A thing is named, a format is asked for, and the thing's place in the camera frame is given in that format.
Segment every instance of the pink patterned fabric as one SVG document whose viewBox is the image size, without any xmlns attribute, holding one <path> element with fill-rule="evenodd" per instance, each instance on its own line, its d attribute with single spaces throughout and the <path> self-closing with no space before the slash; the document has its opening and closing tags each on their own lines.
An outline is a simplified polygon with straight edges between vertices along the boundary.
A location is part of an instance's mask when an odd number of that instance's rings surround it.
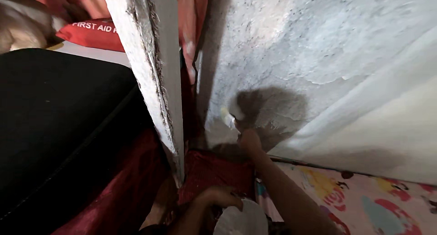
<svg viewBox="0 0 437 235">
<path fill-rule="evenodd" d="M 344 179 L 335 170 L 276 164 L 343 234 L 437 234 L 436 187 L 361 174 Z M 256 196 L 273 221 L 283 221 L 262 181 L 256 182 Z"/>
</svg>

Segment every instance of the white wall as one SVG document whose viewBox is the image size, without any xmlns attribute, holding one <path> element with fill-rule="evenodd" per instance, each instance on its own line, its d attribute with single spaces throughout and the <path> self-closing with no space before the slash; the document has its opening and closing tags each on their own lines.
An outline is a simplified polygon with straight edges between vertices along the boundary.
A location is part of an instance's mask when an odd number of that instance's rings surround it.
<svg viewBox="0 0 437 235">
<path fill-rule="evenodd" d="M 437 184 L 437 28 L 269 153 Z"/>
</svg>

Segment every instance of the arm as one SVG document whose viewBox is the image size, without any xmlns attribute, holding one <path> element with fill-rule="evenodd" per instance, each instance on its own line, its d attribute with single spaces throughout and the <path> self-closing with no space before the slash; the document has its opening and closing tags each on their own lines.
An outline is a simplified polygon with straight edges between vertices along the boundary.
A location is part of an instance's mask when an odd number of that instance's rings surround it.
<svg viewBox="0 0 437 235">
<path fill-rule="evenodd" d="M 169 235 L 196 235 L 199 234 L 206 210 L 211 205 L 223 208 L 236 206 L 243 210 L 241 199 L 231 194 L 229 187 L 210 187 L 203 191 L 188 207 L 188 210 L 169 230 Z"/>
<path fill-rule="evenodd" d="M 259 137 L 253 129 L 243 132 L 240 147 L 254 162 L 276 209 L 294 233 L 299 235 L 338 234 L 339 231 L 334 223 L 320 210 L 319 206 L 262 150 Z"/>
</svg>

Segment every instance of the concrete wall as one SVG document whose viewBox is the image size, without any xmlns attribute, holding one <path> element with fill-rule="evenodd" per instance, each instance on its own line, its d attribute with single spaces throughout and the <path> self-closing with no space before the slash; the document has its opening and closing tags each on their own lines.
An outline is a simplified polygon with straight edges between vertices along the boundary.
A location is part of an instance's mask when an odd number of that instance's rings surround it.
<svg viewBox="0 0 437 235">
<path fill-rule="evenodd" d="M 375 74 L 396 71 L 389 66 L 437 24 L 435 2 L 210 0 L 197 87 L 208 146 L 235 142 L 236 134 L 220 123 L 221 107 L 258 127 L 267 150 L 282 140 L 295 142 L 296 131 L 316 118 L 331 121 L 319 115 L 336 111 L 336 102 L 357 93 L 355 88 Z M 425 53 L 425 46 L 416 47 L 414 55 Z M 393 90 L 391 98 L 418 83 L 393 83 L 402 89 Z M 327 137 L 389 100 L 388 96 L 367 109 L 352 110 L 353 116 L 345 120 L 333 120 L 341 122 L 330 124 L 335 130 L 320 130 Z M 275 152 L 295 158 L 287 153 L 294 150 L 292 145 L 283 143 Z"/>
</svg>

